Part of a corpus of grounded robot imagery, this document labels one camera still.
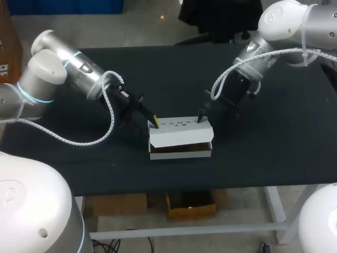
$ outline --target white box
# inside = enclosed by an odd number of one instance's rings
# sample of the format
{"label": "white box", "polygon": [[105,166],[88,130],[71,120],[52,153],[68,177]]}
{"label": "white box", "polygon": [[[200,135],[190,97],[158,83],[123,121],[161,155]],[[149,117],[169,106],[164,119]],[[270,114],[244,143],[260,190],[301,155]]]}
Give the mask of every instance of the white box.
{"label": "white box", "polygon": [[204,118],[161,118],[159,128],[148,123],[150,160],[210,157],[213,128]]}

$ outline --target cardboard box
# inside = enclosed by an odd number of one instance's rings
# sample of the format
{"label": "cardboard box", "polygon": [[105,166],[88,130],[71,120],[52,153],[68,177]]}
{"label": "cardboard box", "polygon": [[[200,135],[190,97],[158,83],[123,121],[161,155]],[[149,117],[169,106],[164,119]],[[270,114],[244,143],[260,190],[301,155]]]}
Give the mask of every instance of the cardboard box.
{"label": "cardboard box", "polygon": [[209,219],[215,215],[216,203],[209,191],[167,193],[167,214],[175,221]]}
{"label": "cardboard box", "polygon": [[0,0],[0,83],[15,83],[21,76],[22,45],[6,0]]}
{"label": "cardboard box", "polygon": [[211,156],[214,133],[207,119],[162,118],[158,123],[159,129],[148,123],[150,160]]}
{"label": "cardboard box", "polygon": [[145,193],[93,197],[93,216],[130,215],[147,212]]}

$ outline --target blue container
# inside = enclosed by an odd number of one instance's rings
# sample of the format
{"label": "blue container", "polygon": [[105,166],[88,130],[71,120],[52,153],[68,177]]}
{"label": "blue container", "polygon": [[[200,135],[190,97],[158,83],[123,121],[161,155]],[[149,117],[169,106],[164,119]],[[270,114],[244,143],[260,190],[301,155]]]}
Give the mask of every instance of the blue container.
{"label": "blue container", "polygon": [[124,0],[7,0],[11,15],[119,14]]}

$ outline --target black cable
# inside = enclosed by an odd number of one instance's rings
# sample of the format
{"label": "black cable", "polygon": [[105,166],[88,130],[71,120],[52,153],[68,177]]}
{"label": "black cable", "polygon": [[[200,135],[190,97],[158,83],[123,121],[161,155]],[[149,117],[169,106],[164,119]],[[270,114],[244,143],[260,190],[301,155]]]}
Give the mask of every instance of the black cable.
{"label": "black cable", "polygon": [[[127,229],[127,230],[138,230],[136,228],[130,228],[130,229]],[[153,244],[152,244],[152,240],[150,237],[147,238],[148,241],[150,242],[150,246],[151,246],[151,253],[154,253],[154,247],[153,247]],[[99,242],[97,240],[94,240],[92,239],[92,244],[93,244],[93,247],[96,247],[96,246],[101,246],[105,253],[118,253],[118,250],[120,249],[120,245],[121,245],[121,240],[118,239],[115,243],[115,245],[113,246],[113,243],[116,239],[112,239],[112,241],[110,242],[110,245],[108,244],[105,244],[105,243],[102,243],[102,242]]]}
{"label": "black cable", "polygon": [[[128,231],[128,230],[138,230],[138,229],[137,229],[137,228],[126,229],[126,231]],[[153,248],[152,241],[151,241],[151,238],[150,238],[150,237],[148,237],[148,241],[150,242],[151,253],[154,253],[154,248]]]}
{"label": "black cable", "polygon": [[99,241],[94,240],[94,239],[92,239],[91,241],[92,241],[92,243],[93,243],[93,247],[101,246],[101,247],[104,249],[105,253],[110,253],[110,252],[117,253],[117,251],[115,250],[115,248],[112,247],[111,245],[104,244],[104,243],[99,242]]}

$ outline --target black cloth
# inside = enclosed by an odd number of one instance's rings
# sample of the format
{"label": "black cloth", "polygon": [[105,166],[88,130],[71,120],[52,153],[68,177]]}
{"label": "black cloth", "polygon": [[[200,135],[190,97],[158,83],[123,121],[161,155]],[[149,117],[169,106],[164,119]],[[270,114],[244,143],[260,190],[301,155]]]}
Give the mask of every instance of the black cloth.
{"label": "black cloth", "polygon": [[[197,116],[204,89],[238,55],[231,44],[96,48],[83,50],[125,86],[144,94],[159,118]],[[255,100],[240,103],[241,117],[215,129],[211,158],[150,161],[146,126],[129,125],[87,148],[61,143],[38,129],[9,124],[0,150],[45,162],[76,196],[185,191],[337,181],[337,96],[318,63],[292,68],[282,61],[267,72]],[[63,137],[91,141],[109,126],[99,103],[66,85],[40,124]]]}
{"label": "black cloth", "polygon": [[220,43],[236,33],[256,30],[262,13],[260,0],[184,0],[179,19]]}

